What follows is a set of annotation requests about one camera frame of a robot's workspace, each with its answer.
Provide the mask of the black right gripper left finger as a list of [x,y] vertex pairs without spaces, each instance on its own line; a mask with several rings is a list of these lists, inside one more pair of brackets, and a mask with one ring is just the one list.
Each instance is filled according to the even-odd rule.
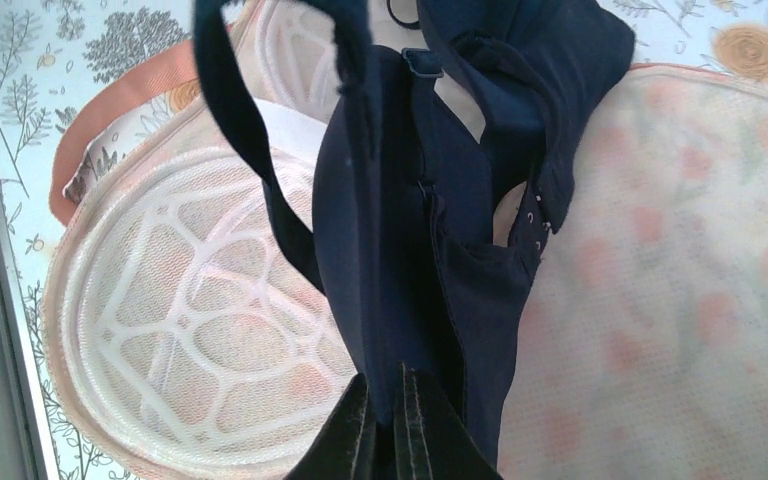
[[355,375],[286,480],[373,478],[377,423],[363,374]]

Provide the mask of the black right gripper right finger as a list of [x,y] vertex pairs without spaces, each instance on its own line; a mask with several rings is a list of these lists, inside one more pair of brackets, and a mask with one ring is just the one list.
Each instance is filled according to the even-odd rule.
[[407,480],[500,480],[429,373],[403,368],[394,408],[396,476]]

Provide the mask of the floral peach mesh laundry bag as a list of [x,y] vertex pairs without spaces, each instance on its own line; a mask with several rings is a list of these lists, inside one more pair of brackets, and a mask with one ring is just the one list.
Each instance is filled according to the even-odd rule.
[[[338,104],[316,1],[224,26],[280,190],[313,223]],[[425,46],[421,1],[363,1],[372,40]],[[521,313],[501,479],[768,479],[768,82],[643,61],[587,122],[574,193]],[[67,417],[145,479],[285,479],[355,367],[284,257],[261,178],[216,123],[191,40],[78,115],[49,204],[40,317]]]

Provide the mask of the navy blue bra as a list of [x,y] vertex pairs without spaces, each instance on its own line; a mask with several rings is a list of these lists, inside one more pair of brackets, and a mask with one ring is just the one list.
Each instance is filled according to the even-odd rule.
[[490,465],[521,313],[573,193],[575,151],[628,72],[634,31],[595,1],[421,1],[425,46],[372,40],[363,1],[316,1],[334,24],[340,98],[315,167],[306,226],[277,180],[264,119],[218,1],[194,11],[203,95],[261,178],[284,257],[331,307],[390,472],[395,411],[431,373]]

